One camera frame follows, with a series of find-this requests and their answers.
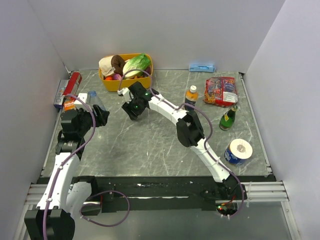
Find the clear blue water bottle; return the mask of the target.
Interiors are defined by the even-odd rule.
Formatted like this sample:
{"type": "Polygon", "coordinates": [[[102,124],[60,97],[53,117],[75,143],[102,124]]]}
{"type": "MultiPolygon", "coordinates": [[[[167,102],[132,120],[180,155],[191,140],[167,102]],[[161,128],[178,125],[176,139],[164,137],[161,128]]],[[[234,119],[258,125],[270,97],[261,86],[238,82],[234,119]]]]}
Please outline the clear blue water bottle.
{"type": "Polygon", "coordinates": [[[103,111],[106,110],[102,100],[100,99],[95,90],[91,90],[87,93],[87,104],[89,104],[92,107],[94,105],[98,105],[103,111]]]}

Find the orange drink bottle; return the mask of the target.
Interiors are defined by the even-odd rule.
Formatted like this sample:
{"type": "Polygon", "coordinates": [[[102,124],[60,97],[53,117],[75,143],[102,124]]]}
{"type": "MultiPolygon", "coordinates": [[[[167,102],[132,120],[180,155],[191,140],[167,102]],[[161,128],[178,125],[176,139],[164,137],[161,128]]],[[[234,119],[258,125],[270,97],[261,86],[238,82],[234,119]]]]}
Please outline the orange drink bottle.
{"type": "Polygon", "coordinates": [[[191,106],[195,106],[197,100],[198,100],[198,91],[192,93],[190,92],[190,88],[189,88],[189,90],[187,90],[185,93],[185,99],[184,99],[184,102],[188,105],[185,105],[184,109],[187,111],[192,111],[193,108],[191,106]]]}

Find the white bottle cap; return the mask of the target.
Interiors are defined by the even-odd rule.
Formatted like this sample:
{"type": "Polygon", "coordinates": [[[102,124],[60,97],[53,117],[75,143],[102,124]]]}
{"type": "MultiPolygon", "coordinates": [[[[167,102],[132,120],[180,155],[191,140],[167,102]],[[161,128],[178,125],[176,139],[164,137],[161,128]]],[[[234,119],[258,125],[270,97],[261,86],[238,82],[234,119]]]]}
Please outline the white bottle cap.
{"type": "Polygon", "coordinates": [[[196,92],[197,92],[197,87],[196,87],[195,85],[192,85],[192,86],[190,87],[189,91],[190,91],[191,93],[196,93],[196,92]]]}

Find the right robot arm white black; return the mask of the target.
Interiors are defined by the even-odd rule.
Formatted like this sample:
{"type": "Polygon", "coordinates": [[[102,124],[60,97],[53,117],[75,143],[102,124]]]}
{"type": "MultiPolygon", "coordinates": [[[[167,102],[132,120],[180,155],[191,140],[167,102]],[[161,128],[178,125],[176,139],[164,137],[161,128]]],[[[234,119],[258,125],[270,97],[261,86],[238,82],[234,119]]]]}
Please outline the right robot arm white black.
{"type": "Polygon", "coordinates": [[[129,87],[119,89],[117,94],[123,97],[122,109],[131,120],[136,120],[148,108],[172,122],[176,127],[179,142],[201,159],[213,180],[218,183],[218,193],[222,199],[228,200],[236,194],[239,194],[240,199],[245,199],[243,185],[209,145],[195,111],[187,111],[182,106],[174,105],[152,88],[144,88],[138,81],[129,87]]]}

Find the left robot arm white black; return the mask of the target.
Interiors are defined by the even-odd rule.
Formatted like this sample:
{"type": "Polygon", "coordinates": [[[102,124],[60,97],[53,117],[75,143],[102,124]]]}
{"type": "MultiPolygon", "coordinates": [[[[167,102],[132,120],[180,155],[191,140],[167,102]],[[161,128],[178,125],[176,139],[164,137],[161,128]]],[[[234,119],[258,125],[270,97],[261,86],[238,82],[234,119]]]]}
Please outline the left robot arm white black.
{"type": "Polygon", "coordinates": [[[85,145],[85,135],[108,122],[109,111],[93,105],[90,112],[84,107],[70,109],[60,115],[62,129],[55,147],[54,167],[40,201],[35,209],[24,216],[32,240],[71,240],[75,233],[75,220],[80,216],[83,203],[99,195],[94,176],[74,174],[80,164],[85,145]]]}

